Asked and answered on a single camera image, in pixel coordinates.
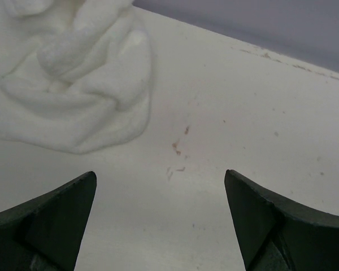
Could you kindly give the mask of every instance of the white fabric fold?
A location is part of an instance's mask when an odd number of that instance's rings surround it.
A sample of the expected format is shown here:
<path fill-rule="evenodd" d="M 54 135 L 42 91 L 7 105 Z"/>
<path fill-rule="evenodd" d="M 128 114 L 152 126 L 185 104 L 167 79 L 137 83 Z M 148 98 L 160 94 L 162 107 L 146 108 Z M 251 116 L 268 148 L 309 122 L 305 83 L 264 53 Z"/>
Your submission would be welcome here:
<path fill-rule="evenodd" d="M 0 138 L 77 154 L 128 142 L 150 77 L 132 0 L 0 0 Z"/>

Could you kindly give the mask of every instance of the gray wall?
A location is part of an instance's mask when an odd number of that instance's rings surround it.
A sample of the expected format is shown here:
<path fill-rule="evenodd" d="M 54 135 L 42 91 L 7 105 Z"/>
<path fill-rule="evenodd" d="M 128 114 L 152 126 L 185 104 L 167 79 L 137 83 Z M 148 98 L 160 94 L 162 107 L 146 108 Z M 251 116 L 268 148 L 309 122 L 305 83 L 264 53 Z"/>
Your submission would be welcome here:
<path fill-rule="evenodd" d="M 134 4 L 339 72 L 339 0 L 136 0 Z"/>

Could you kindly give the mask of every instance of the white table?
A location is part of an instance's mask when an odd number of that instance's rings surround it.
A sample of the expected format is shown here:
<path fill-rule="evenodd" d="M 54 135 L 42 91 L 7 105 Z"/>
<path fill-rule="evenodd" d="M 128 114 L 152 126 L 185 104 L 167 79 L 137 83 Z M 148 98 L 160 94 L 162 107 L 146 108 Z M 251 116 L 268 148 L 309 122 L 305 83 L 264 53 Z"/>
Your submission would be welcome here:
<path fill-rule="evenodd" d="M 95 171 L 77 271 L 243 271 L 229 168 L 339 215 L 339 74 L 138 14 L 155 51 L 146 132 L 82 156 L 0 140 L 0 211 Z"/>

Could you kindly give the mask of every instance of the dark green object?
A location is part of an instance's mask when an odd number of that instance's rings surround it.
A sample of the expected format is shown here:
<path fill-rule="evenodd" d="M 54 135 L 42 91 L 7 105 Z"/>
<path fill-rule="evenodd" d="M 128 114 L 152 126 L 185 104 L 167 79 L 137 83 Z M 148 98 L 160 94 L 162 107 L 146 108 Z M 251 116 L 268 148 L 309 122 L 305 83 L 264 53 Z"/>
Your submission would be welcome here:
<path fill-rule="evenodd" d="M 225 177 L 247 271 L 339 271 L 339 216 L 301 205 L 236 171 Z"/>
<path fill-rule="evenodd" d="M 73 271 L 97 187 L 94 172 L 0 213 L 0 271 Z"/>

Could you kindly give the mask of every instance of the crumpled white cloth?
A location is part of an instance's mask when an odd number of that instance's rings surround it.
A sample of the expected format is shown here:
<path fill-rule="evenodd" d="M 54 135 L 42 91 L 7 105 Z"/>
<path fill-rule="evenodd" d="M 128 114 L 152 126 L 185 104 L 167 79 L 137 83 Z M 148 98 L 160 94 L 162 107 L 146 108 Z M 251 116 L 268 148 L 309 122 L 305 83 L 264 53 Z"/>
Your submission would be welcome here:
<path fill-rule="evenodd" d="M 132 0 L 0 0 L 0 138 L 77 154 L 128 142 L 150 77 Z"/>

